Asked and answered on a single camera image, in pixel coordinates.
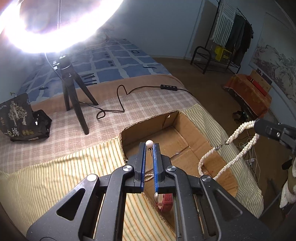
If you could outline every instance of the white pearl ball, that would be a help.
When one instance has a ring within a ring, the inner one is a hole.
[[[153,141],[152,140],[146,141],[146,147],[152,148],[153,147]]]

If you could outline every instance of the striped fabric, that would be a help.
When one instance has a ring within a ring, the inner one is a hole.
[[[215,146],[228,138],[223,128],[200,105],[183,113]],[[219,153],[229,162],[237,150],[233,145]],[[103,176],[124,164],[119,137],[55,160],[25,167],[13,174],[0,172],[0,202],[25,235],[40,216],[91,173]],[[258,217],[263,210],[261,191],[240,160],[231,168],[239,189],[237,200]],[[175,240],[174,232],[156,212],[144,194],[128,194],[123,240]]]
[[[212,146],[218,146],[228,139],[225,130],[199,104],[195,104],[182,112],[196,125]],[[236,157],[238,150],[231,143],[220,148],[218,153],[228,163]],[[238,191],[235,198],[258,218],[264,208],[263,197],[244,160],[241,158],[236,164],[231,166],[231,171],[238,183]]]

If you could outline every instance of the orange tablecloth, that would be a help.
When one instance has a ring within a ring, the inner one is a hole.
[[[238,94],[257,115],[264,115],[269,109],[271,96],[264,96],[255,85],[253,85],[245,74],[235,74],[225,84],[224,88],[231,88]]]

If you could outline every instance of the mountain painting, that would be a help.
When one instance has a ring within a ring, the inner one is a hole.
[[[251,62],[278,85],[296,109],[296,34],[267,13]]]

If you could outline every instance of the pink plaid fabric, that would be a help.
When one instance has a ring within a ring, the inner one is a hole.
[[[89,135],[85,135],[74,110],[54,113],[50,116],[50,137],[30,142],[11,142],[0,132],[0,171],[13,173],[23,167],[50,161],[61,156],[97,145],[118,136],[126,127],[154,115],[172,110],[187,109],[197,100],[185,91],[152,90],[121,96],[124,113],[106,113],[97,120],[98,109],[81,106]],[[103,109],[120,110],[117,97],[105,100]]]

